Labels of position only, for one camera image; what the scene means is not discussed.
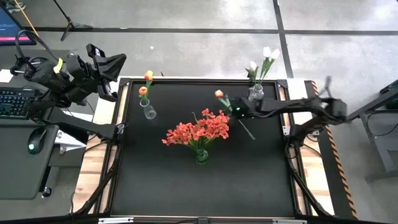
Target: concrete floor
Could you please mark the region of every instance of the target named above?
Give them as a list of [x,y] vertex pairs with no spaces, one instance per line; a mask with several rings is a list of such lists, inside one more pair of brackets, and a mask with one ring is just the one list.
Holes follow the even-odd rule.
[[[72,19],[94,27],[278,28],[272,0],[69,0],[60,4]],[[283,0],[279,6],[286,30],[398,30],[395,0]],[[37,27],[66,24],[51,0],[28,1],[26,13]],[[13,15],[27,25],[21,14]],[[333,96],[343,99],[351,112],[397,79],[398,36],[338,34],[286,35],[286,43],[294,78],[315,80],[321,87],[325,77],[331,75]],[[39,35],[53,49],[77,49],[85,60],[88,43],[108,55],[125,53],[127,62],[121,75],[127,76],[142,75],[151,69],[165,76],[245,77],[244,68],[250,60],[261,61],[264,46],[281,48],[278,34],[79,32],[71,33],[64,42],[59,41],[59,32]],[[282,58],[278,59],[270,78],[286,78],[286,68]],[[380,172],[382,165],[362,123],[356,120],[332,127],[332,131],[359,218],[397,223],[398,179],[374,183],[364,180]],[[62,172],[67,174],[55,178],[58,182],[53,196],[24,202],[0,201],[0,217],[68,213],[68,198],[77,175],[74,170]]]

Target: small glass vase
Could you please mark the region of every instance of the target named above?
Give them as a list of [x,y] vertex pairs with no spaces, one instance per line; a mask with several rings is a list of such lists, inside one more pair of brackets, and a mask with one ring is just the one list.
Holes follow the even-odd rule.
[[199,164],[205,164],[207,159],[209,158],[209,153],[204,149],[196,149],[196,162]]
[[144,109],[144,114],[147,119],[154,119],[156,117],[156,110],[150,105],[150,101],[147,98],[141,99],[139,105]]
[[264,97],[264,91],[262,90],[262,85],[255,84],[254,86],[249,88],[249,96],[248,100],[261,100]]

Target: tulip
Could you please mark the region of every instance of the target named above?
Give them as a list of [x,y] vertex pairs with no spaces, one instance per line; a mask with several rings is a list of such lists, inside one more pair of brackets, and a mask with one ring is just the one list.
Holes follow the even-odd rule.
[[276,60],[280,55],[280,51],[279,49],[275,49],[272,53],[271,53],[271,58]]
[[271,49],[269,47],[264,47],[262,54],[265,58],[269,58],[271,56]]
[[224,96],[224,93],[223,93],[221,90],[217,90],[217,91],[215,92],[215,95],[216,95],[216,97],[221,98],[221,97]]
[[144,78],[145,78],[146,80],[152,81],[152,80],[154,79],[154,73],[153,73],[153,71],[148,70],[148,71],[145,73]]
[[257,64],[255,62],[251,61],[250,62],[250,68],[251,68],[251,70],[255,71],[256,68],[257,68]]
[[144,96],[145,94],[148,93],[148,88],[142,86],[142,87],[138,90],[138,93],[139,93],[141,96]]

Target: monitor screen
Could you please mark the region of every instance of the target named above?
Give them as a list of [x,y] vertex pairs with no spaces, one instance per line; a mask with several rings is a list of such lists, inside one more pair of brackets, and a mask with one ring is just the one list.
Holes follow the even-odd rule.
[[[15,45],[16,35],[24,28],[11,16],[1,2],[0,5],[0,45]],[[36,43],[26,34],[21,34],[19,44],[34,45]]]

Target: warning stripe tape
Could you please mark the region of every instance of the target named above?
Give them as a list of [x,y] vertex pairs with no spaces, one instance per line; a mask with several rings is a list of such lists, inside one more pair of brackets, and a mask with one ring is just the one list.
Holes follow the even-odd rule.
[[[311,81],[311,83],[313,85],[313,90],[314,90],[315,94],[317,95],[319,93],[318,92],[318,88],[317,88],[317,84],[315,82],[313,82],[313,81]],[[348,188],[347,178],[344,175],[343,166],[341,165],[340,157],[339,157],[339,155],[337,153],[337,148],[336,148],[335,141],[333,140],[333,136],[331,135],[331,131],[330,131],[329,126],[325,126],[325,129],[326,129],[326,132],[329,135],[330,146],[331,146],[331,149],[333,151],[333,154],[335,155],[337,168],[340,170],[339,173],[340,173],[340,177],[341,177],[341,182],[344,185],[344,189],[346,191],[346,195],[347,195],[347,199],[348,199],[348,202],[349,202],[349,206],[351,207],[351,212],[352,212],[353,216],[356,219],[358,219],[358,214],[356,213],[356,210],[355,210],[353,198],[352,198],[351,192],[349,191],[349,188]]]

